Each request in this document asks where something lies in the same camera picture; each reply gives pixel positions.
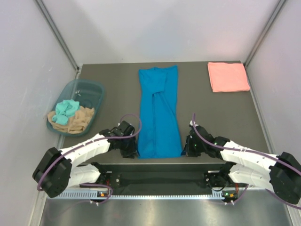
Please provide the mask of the folded pink t shirt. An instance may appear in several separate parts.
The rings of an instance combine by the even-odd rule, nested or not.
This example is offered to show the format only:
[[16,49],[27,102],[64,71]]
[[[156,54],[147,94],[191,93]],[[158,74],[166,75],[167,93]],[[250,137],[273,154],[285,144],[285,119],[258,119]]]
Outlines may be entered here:
[[212,92],[250,90],[246,70],[242,63],[209,62],[207,67]]

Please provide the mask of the beige t shirt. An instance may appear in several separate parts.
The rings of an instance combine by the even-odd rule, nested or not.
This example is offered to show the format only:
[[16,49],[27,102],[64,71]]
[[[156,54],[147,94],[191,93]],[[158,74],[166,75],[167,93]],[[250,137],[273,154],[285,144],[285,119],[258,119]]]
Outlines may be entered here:
[[50,113],[48,113],[48,122],[56,131],[67,134],[79,134],[85,131],[88,125],[90,125],[94,114],[94,108],[90,109],[80,106],[80,109],[75,113],[75,115],[68,119],[66,125],[60,125],[52,121],[52,117],[55,115],[55,111],[51,111]]

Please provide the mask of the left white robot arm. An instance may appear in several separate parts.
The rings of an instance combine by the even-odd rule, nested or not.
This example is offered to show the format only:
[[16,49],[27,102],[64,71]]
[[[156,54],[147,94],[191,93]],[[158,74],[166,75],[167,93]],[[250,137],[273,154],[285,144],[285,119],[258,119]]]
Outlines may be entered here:
[[104,129],[74,146],[48,149],[32,175],[37,189],[55,198],[75,186],[108,186],[109,179],[103,167],[97,162],[86,164],[86,161],[117,149],[124,157],[134,157],[138,154],[136,135],[135,128],[122,121],[118,126]]

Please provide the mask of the teal plastic basin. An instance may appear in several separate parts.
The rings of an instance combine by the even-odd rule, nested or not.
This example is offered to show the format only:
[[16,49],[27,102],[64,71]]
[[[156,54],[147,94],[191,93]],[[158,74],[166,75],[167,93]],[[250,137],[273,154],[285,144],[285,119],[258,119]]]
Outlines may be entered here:
[[67,137],[85,135],[104,97],[101,83],[78,79],[69,82],[47,115],[47,128]]

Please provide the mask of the aluminium frame post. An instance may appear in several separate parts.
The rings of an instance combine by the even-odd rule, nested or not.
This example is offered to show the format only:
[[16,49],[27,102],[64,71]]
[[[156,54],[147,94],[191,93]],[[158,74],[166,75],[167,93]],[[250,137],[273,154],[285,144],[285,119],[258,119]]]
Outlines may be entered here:
[[70,52],[63,36],[61,35],[59,29],[57,28],[51,14],[49,13],[45,3],[42,0],[34,0],[34,3],[36,4],[36,6],[38,7],[38,9],[40,10],[40,12],[42,13],[44,19],[46,20],[50,30],[52,31],[53,35],[55,36],[56,40],[58,41],[60,47],[62,48],[64,54],[66,55],[66,57],[68,58],[70,64],[72,65],[72,67],[75,69],[75,71],[79,70],[79,66],[76,63],[72,53]]
[[246,60],[244,61],[243,65],[247,68],[258,52],[261,44],[264,42],[266,36],[268,35],[269,31],[271,30],[273,24],[275,23],[276,19],[278,18],[279,14],[281,13],[282,9],[284,8],[287,0],[278,0],[275,7],[273,8],[270,16],[268,17],[267,22],[265,23],[263,29],[259,33],[258,37],[256,38],[255,43],[253,44],[249,54],[247,55]]

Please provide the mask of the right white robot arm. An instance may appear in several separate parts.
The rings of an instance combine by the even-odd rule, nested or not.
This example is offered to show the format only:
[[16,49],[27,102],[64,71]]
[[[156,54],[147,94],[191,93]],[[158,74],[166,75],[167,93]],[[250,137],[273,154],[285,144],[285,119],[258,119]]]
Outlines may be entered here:
[[208,185],[226,187],[247,184],[264,188],[282,201],[297,205],[301,199],[301,165],[290,153],[262,153],[225,137],[213,137],[203,127],[190,122],[183,154],[202,153],[225,161],[218,173],[208,176]]

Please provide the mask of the blue t shirt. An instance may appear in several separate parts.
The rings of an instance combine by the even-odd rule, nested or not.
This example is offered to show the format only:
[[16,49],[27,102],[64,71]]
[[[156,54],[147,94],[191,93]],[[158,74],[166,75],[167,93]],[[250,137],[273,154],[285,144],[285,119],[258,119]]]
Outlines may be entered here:
[[143,159],[178,158],[182,144],[176,117],[178,67],[139,70],[141,85],[138,151]]

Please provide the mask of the mint green t shirt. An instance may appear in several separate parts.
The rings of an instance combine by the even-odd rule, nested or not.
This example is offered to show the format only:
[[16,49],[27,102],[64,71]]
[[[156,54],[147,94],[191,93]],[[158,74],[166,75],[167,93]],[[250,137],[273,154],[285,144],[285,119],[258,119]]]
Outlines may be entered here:
[[59,125],[67,125],[70,117],[74,116],[75,113],[80,109],[78,101],[75,100],[63,100],[56,104],[55,115],[52,116],[52,122]]

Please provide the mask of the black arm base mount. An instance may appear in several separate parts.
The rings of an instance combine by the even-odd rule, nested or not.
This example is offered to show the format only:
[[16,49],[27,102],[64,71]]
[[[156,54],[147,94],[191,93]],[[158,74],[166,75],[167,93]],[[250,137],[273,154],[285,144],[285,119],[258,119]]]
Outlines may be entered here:
[[92,163],[115,190],[207,189],[205,174],[223,163],[101,164]]

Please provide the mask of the right aluminium frame post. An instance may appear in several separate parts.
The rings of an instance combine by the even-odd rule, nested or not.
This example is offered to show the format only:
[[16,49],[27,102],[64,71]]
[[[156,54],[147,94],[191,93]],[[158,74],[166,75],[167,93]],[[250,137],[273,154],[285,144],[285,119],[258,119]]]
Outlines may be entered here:
[[256,38],[255,43],[253,44],[249,54],[247,55],[246,60],[244,61],[243,65],[247,68],[258,52],[261,44],[264,42],[266,36],[268,35],[269,31],[271,30],[273,24],[275,23],[276,19],[278,18],[279,14],[281,13],[282,9],[284,8],[287,0],[278,0],[275,7],[273,8],[270,16],[268,17],[267,22],[265,23],[263,29],[259,33],[258,37]]

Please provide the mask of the left aluminium frame post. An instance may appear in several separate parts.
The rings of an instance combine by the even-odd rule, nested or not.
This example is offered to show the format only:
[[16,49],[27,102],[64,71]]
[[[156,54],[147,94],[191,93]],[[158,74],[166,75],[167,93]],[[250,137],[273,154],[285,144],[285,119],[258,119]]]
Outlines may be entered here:
[[63,36],[61,35],[59,29],[57,28],[51,14],[49,13],[45,3],[42,0],[34,0],[34,3],[36,4],[36,6],[38,7],[38,9],[40,10],[40,12],[42,13],[44,19],[46,20],[50,30],[52,31],[53,35],[55,36],[56,40],[58,41],[60,47],[62,48],[64,54],[66,55],[66,57],[68,58],[70,64],[72,65],[72,67],[75,69],[75,71],[79,70],[79,66],[76,63],[72,53],[70,52]]

